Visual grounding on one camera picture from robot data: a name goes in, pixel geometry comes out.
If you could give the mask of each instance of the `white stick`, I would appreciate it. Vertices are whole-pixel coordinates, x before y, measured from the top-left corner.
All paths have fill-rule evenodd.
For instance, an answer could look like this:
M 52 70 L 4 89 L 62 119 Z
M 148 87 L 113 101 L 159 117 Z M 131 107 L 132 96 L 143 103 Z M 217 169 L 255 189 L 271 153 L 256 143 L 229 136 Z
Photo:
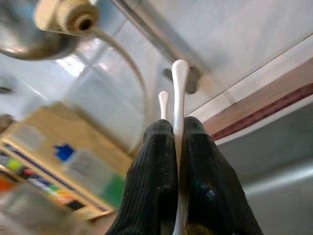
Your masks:
M 168 93 L 166 91 L 160 92 L 158 94 L 158 100 L 159 100 L 160 109 L 161 109 L 161 119 L 166 120 Z
M 176 149 L 178 174 L 180 170 L 182 135 L 184 132 L 185 89 L 186 89 L 188 72 L 189 72 L 189 65 L 184 60 L 177 60 L 172 65 L 174 97 L 175 97 L 173 133 L 174 133 L 174 141 L 175 141 L 175 149 Z M 181 201 L 180 193 L 179 193 L 179 198 L 178 198 L 176 221 L 175 221 L 175 228 L 174 228 L 173 234 L 174 235 L 185 234 L 184 213 L 182 213 L 182 201 Z

